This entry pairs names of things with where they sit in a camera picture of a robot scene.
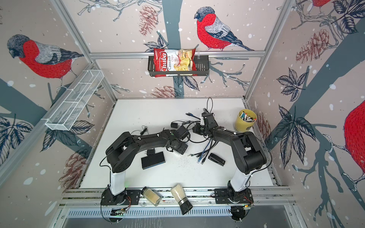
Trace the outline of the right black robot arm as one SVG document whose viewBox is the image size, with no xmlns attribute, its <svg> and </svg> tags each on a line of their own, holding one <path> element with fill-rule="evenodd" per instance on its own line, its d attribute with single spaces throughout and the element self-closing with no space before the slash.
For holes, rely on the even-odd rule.
<svg viewBox="0 0 365 228">
<path fill-rule="evenodd" d="M 254 133 L 238 133 L 218 126 L 212 116 L 203 120 L 204 124 L 197 123 L 193 132 L 231 147 L 236 171 L 228 182 L 227 192 L 231 200 L 242 197 L 248 192 L 252 175 L 266 164 L 266 155 Z"/>
</svg>

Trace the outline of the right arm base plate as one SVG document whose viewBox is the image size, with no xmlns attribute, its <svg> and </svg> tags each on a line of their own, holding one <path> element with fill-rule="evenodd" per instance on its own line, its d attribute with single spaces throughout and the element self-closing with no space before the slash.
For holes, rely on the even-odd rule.
<svg viewBox="0 0 365 228">
<path fill-rule="evenodd" d="M 253 204 L 252 192 L 249 188 L 235 192 L 231 188 L 214 189 L 216 204 Z"/>
</svg>

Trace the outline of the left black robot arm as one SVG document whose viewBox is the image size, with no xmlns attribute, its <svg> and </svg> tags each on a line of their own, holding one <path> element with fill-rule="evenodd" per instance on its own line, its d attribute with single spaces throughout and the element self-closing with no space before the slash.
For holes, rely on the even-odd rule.
<svg viewBox="0 0 365 228">
<path fill-rule="evenodd" d="M 184 141 L 186 138 L 190 138 L 190 133 L 183 126 L 151 135 L 122 133 L 106 150 L 106 159 L 111 166 L 108 187 L 111 195 L 118 196 L 125 191 L 125 171 L 139 152 L 165 147 L 172 152 L 184 154 L 188 147 Z"/>
</svg>

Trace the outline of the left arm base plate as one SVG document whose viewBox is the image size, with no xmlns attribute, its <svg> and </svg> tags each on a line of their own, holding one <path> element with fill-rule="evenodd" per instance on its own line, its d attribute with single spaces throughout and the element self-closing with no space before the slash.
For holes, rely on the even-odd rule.
<svg viewBox="0 0 365 228">
<path fill-rule="evenodd" d="M 120 194 L 114 196 L 109 187 L 107 187 L 101 195 L 101 206 L 117 206 L 117 205 L 137 205 L 141 196 L 140 189 L 125 189 Z"/>
</svg>

